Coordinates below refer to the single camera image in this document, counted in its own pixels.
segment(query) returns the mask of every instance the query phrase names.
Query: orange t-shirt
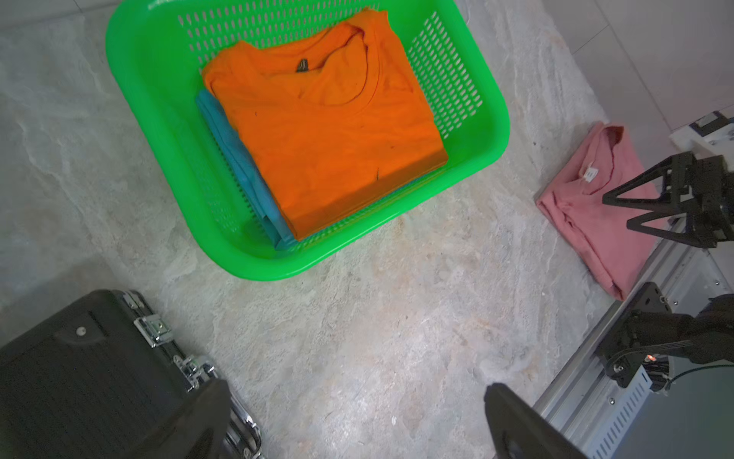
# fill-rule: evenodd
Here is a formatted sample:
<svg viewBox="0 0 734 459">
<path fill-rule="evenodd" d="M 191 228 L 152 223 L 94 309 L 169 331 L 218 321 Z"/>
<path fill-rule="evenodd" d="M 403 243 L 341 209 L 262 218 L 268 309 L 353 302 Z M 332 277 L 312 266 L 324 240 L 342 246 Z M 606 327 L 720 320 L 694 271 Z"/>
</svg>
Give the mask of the orange t-shirt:
<svg viewBox="0 0 734 459">
<path fill-rule="evenodd" d="M 274 48 L 240 42 L 203 78 L 298 240 L 448 161 L 386 12 Z"/>
</svg>

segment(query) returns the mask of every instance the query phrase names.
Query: green plastic basket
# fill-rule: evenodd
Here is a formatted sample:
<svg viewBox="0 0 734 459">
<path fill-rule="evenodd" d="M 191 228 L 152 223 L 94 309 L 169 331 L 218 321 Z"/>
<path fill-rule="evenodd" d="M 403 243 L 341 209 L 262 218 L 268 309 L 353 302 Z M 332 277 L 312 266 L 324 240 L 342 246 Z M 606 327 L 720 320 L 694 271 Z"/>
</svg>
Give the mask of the green plastic basket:
<svg viewBox="0 0 734 459">
<path fill-rule="evenodd" d="M 387 10 L 448 151 L 448 164 L 346 220 L 277 252 L 195 104 L 200 70 L 246 40 L 299 40 L 364 7 Z M 496 161 L 507 107 L 452 0 L 126 0 L 109 22 L 107 59 L 201 248 L 235 276 L 296 275 Z"/>
</svg>

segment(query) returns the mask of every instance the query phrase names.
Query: black case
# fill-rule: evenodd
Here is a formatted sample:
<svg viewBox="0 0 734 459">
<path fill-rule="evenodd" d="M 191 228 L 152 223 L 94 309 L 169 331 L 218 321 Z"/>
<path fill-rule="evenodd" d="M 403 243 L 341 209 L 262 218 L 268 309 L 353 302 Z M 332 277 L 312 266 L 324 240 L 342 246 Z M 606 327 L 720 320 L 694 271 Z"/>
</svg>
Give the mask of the black case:
<svg viewBox="0 0 734 459">
<path fill-rule="evenodd" d="M 170 339 L 141 295 L 98 290 L 9 343 L 0 350 L 0 457 L 134 451 L 199 387 Z"/>
</svg>

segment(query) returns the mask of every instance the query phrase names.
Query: blue t-shirt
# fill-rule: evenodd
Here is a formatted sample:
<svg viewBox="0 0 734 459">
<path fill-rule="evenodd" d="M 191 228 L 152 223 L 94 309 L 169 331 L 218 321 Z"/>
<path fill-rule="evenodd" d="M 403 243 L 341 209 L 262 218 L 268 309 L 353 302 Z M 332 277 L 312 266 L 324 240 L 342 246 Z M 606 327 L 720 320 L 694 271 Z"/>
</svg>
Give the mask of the blue t-shirt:
<svg viewBox="0 0 734 459">
<path fill-rule="evenodd" d="M 234 130 L 219 101 L 206 89 L 196 97 L 196 104 L 214 135 L 227 163 L 234 172 L 252 210 L 272 240 L 275 250 L 288 250 L 298 243 L 275 204 L 270 188 L 260 175 L 255 161 Z"/>
</svg>

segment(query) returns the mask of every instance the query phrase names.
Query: metal frame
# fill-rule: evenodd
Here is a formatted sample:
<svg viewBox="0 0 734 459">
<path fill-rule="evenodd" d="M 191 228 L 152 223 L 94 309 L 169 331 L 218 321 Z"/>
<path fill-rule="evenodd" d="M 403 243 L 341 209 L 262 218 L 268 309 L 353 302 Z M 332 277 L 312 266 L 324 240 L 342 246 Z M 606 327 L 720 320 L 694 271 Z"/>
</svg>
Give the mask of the metal frame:
<svg viewBox="0 0 734 459">
<path fill-rule="evenodd" d="M 684 225 L 684 221 L 678 220 L 672 227 L 674 231 L 679 231 Z M 701 263 L 713 265 L 711 269 L 718 276 L 716 285 L 721 287 L 719 294 L 732 291 L 707 250 L 667 239 L 662 239 L 653 251 L 636 288 L 646 281 L 655 282 L 663 295 L 669 298 L 675 311 L 677 300 L 694 282 Z M 579 447 L 598 434 L 599 420 L 614 415 L 616 408 L 612 400 L 620 400 L 625 393 L 625 389 L 605 376 L 604 366 L 595 351 L 625 310 L 626 304 L 617 301 L 611 305 L 534 405 L 535 411 Z"/>
</svg>

